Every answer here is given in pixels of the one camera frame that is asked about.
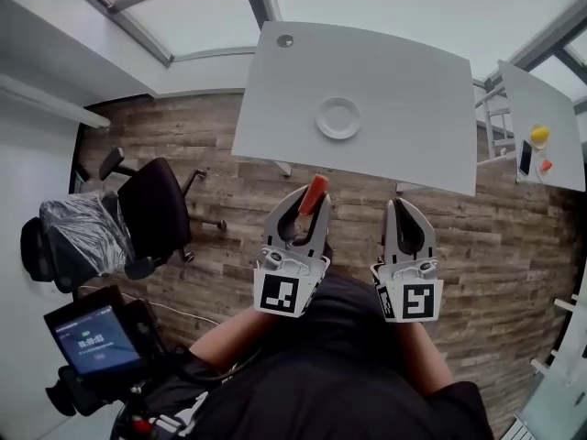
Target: white plate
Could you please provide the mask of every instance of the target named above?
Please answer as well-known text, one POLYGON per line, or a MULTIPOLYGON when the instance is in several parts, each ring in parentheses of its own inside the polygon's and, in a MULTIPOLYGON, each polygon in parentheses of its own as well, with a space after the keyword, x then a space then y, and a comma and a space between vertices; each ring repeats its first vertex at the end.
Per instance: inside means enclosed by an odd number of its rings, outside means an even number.
POLYGON ((318 107, 316 125, 328 138, 351 138, 360 129, 359 108, 347 98, 328 98, 318 107))

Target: person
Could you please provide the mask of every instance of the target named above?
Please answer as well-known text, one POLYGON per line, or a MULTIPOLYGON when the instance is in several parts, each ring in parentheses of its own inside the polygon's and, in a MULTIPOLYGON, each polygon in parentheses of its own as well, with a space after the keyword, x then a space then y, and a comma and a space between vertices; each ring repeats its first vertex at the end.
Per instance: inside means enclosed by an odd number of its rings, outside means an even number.
POLYGON ((249 308, 197 340, 183 369, 211 377, 251 353, 213 389, 170 377, 147 397, 150 415, 209 391, 187 438, 493 438, 477 386, 454 381, 420 323, 386 323, 363 282, 327 274, 297 319, 249 308))

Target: wooden floor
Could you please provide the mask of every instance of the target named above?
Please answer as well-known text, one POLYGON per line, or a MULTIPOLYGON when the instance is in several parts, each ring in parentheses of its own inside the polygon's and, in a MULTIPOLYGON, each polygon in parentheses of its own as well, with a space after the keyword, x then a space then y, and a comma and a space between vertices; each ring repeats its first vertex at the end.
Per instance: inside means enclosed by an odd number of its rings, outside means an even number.
MULTIPOLYGON (((253 260, 264 217, 316 172, 326 174, 331 184, 333 267, 370 281, 368 268, 382 252, 383 208, 394 197, 393 181, 294 165, 292 177, 284 179, 272 165, 232 157, 241 100, 239 94, 222 94, 96 109, 113 126, 87 129, 84 136, 81 163, 93 177, 108 151, 118 146, 129 166, 165 157, 180 183, 192 168, 206 168, 210 174, 194 184, 188 206, 192 214, 227 220, 228 231, 193 224, 192 263, 173 257, 146 280, 130 282, 116 275, 90 285, 117 283, 129 294, 223 321, 251 305, 253 260)), ((485 131, 480 129, 478 137, 482 160, 485 131)), ((89 186, 117 188, 123 180, 109 179, 105 185, 91 180, 89 186)), ((582 269, 580 195, 516 184, 510 163, 479 169, 475 197, 431 190, 403 197, 437 230, 445 290, 440 320, 428 329, 456 377, 480 386, 498 435, 525 398, 530 358, 545 358, 559 334, 564 314, 555 312, 553 299, 570 298, 582 269)), ((212 327, 156 310, 166 335, 184 343, 212 327)))

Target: cable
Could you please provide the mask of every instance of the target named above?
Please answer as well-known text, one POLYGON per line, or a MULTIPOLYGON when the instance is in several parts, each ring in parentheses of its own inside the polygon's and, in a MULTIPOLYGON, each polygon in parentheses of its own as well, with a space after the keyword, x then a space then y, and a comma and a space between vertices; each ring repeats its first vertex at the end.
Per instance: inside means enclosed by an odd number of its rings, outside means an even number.
POLYGON ((237 373, 248 367, 250 363, 253 360, 255 360, 255 358, 257 358, 257 356, 262 352, 263 349, 264 347, 260 347, 255 353, 253 353, 253 355, 247 358, 243 363, 241 363, 240 365, 236 365, 234 368, 227 371, 226 373, 217 375, 215 377, 201 377, 197 375, 192 375, 186 372, 181 366, 178 365, 173 365, 172 371, 180 380, 186 381, 188 383, 193 383, 196 385, 201 383, 214 383, 217 381, 224 381, 227 378, 234 377, 237 373))
MULTIPOLYGON (((92 289, 92 290, 100 290, 100 287, 93 287, 91 285, 80 285, 78 287, 78 289, 92 289)), ((195 319, 201 319, 203 321, 207 321, 208 323, 212 323, 213 325, 220 325, 220 323, 208 319, 208 318, 204 318, 203 316, 198 316, 197 314, 191 314, 191 313, 185 313, 185 312, 181 312, 179 310, 176 310, 175 308, 171 308, 170 306, 161 304, 161 303, 155 303, 152 301, 148 301, 145 300, 144 298, 138 298, 138 297, 133 297, 132 295, 129 295, 128 293, 123 293, 121 292, 124 296, 126 296, 127 298, 131 299, 131 300, 142 300, 143 302, 148 302, 149 304, 153 305, 153 306, 160 306, 161 308, 166 308, 167 310, 170 310, 172 312, 178 313, 178 314, 183 314, 184 316, 190 316, 191 318, 195 318, 195 319)))

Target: black shirt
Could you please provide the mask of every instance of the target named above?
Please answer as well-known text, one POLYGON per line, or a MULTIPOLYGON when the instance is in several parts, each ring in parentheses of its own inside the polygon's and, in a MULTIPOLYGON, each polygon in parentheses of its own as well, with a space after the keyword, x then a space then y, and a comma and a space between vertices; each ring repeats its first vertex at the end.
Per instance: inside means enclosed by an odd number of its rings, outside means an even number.
MULTIPOLYGON (((197 358, 186 369, 210 372, 197 358)), ((423 398, 404 371, 374 289, 328 275, 303 317, 283 318, 255 360, 211 391, 189 438, 493 438, 475 384, 423 398)), ((151 414, 174 415, 203 391, 172 378, 150 395, 151 414)))

